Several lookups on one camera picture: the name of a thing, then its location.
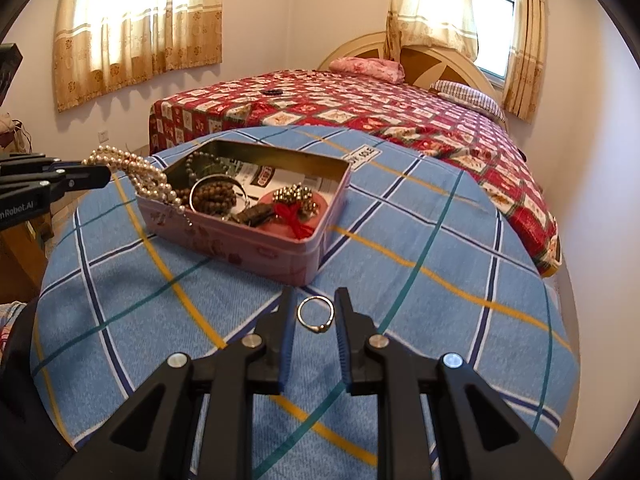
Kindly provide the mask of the printed paper in box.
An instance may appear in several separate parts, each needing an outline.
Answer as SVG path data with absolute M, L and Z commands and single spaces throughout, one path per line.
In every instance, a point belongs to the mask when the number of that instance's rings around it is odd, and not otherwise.
M 338 188 L 338 181 L 308 176 L 308 174 L 300 174 L 273 166 L 260 166 L 225 157 L 220 160 L 220 163 L 227 171 L 228 176 L 235 178 L 254 202 L 277 188 L 285 188 L 293 184 L 301 184 L 311 188 L 327 200 L 332 200 Z

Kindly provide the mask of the pink bangle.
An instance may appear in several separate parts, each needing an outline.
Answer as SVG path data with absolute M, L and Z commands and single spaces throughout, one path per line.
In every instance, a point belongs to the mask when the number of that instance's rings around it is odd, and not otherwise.
M 291 240 L 306 240 L 314 235 L 328 208 L 321 194 L 312 191 L 310 200 L 276 206 L 276 213 L 259 223 L 257 229 Z

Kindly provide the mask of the silver bangle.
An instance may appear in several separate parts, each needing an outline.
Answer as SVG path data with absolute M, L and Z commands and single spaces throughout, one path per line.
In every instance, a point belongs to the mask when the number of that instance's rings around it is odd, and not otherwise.
M 200 214 L 229 217 L 248 207 L 250 200 L 242 184 L 226 174 L 210 174 L 196 181 L 189 194 L 189 206 Z

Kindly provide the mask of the pink tin box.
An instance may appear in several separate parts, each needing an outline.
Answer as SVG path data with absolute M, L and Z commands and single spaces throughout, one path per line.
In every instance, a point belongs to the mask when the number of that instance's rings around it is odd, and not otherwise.
M 200 214 L 189 206 L 192 186 L 210 174 L 227 174 L 225 158 L 273 166 L 338 181 L 328 211 L 306 240 L 291 240 L 258 230 L 274 215 L 273 202 L 310 200 L 311 188 L 293 184 L 250 199 L 246 209 L 229 217 Z M 137 189 L 138 207 L 149 230 L 185 248 L 232 263 L 263 278 L 292 286 L 309 284 L 329 248 L 329 226 L 337 222 L 350 178 L 349 162 L 341 158 L 277 148 L 272 145 L 213 139 L 182 156 L 164 170 L 155 170 L 151 184 Z

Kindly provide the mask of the plaid pillow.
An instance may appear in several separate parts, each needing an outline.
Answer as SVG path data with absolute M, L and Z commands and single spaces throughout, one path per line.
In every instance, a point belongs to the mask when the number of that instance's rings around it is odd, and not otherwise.
M 466 84 L 459 84 L 449 80 L 436 80 L 434 84 L 431 84 L 430 91 L 438 94 L 443 99 L 469 107 L 470 110 L 477 110 L 495 122 L 506 121 L 506 115 L 495 99 Z

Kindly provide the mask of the red cord pendant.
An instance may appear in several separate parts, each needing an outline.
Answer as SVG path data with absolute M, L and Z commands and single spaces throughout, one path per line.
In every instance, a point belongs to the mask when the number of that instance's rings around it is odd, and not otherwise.
M 296 240 L 303 240 L 314 234 L 314 228 L 307 221 L 316 214 L 316 208 L 309 207 L 303 200 L 295 202 L 273 202 L 273 212 L 283 224 L 288 226 Z

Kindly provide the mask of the pink pillow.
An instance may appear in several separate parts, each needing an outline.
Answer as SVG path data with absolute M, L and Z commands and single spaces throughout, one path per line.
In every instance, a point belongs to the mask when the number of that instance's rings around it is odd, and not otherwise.
M 406 78 L 405 69 L 400 63 L 383 60 L 382 58 L 344 56 L 344 58 L 337 58 L 331 61 L 329 71 L 332 73 L 367 76 L 386 81 L 389 84 L 402 84 Z

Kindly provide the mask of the bed with red quilt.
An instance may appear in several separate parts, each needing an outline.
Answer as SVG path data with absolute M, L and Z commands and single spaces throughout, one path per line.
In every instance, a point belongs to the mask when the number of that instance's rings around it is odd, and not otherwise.
M 279 88 L 282 96 L 265 96 Z M 506 129 L 410 84 L 318 70 L 278 70 L 186 90 L 150 109 L 153 153 L 240 127 L 359 130 L 467 171 L 506 216 L 541 274 L 562 264 L 558 222 Z

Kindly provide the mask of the left window curtain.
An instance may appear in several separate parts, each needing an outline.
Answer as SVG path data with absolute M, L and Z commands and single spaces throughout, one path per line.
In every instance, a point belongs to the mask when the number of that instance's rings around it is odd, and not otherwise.
M 53 88 L 61 112 L 222 60 L 222 0 L 60 0 Z

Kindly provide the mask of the black object on bed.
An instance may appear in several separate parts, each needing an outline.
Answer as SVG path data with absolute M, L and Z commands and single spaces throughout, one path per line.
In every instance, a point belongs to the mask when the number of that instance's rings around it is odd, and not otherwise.
M 283 90 L 279 88 L 264 89 L 262 90 L 262 94 L 265 96 L 282 96 Z

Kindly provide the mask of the window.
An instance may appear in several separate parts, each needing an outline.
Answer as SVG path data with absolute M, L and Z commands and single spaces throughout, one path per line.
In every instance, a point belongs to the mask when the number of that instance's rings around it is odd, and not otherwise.
M 472 8 L 478 36 L 475 65 L 502 86 L 514 33 L 514 0 L 472 0 Z

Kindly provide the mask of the wooden headboard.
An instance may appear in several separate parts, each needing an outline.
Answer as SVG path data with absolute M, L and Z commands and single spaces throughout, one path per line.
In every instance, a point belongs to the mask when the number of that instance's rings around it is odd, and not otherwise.
M 319 65 L 327 70 L 332 61 L 345 56 L 357 58 L 380 58 L 385 44 L 384 32 L 372 32 L 342 44 Z M 497 88 L 486 75 L 465 56 L 455 50 L 424 46 L 405 47 L 401 50 L 399 63 L 405 69 L 405 82 L 428 89 L 436 80 L 448 80 L 480 90 L 498 101 Z

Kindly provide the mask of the window curtain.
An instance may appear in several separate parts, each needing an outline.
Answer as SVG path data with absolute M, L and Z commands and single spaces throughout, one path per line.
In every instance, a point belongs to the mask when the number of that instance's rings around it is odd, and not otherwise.
M 514 2 L 514 36 L 502 102 L 506 112 L 531 124 L 547 59 L 547 0 Z
M 404 47 L 454 50 L 474 62 L 478 35 L 472 0 L 390 0 L 384 58 L 398 62 Z
M 61 112 L 222 60 L 222 0 L 60 0 L 53 88 Z

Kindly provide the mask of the right window curtain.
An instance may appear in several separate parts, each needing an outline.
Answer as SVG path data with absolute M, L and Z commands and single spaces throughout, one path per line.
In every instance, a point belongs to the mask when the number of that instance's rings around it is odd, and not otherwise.
M 547 0 L 514 2 L 514 36 L 502 102 L 506 112 L 531 124 L 547 59 Z

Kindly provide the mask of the middle window curtain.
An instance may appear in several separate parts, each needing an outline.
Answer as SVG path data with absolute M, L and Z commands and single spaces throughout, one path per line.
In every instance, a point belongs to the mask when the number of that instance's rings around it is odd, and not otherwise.
M 472 0 L 390 0 L 384 58 L 398 62 L 404 47 L 454 50 L 474 62 L 478 35 Z

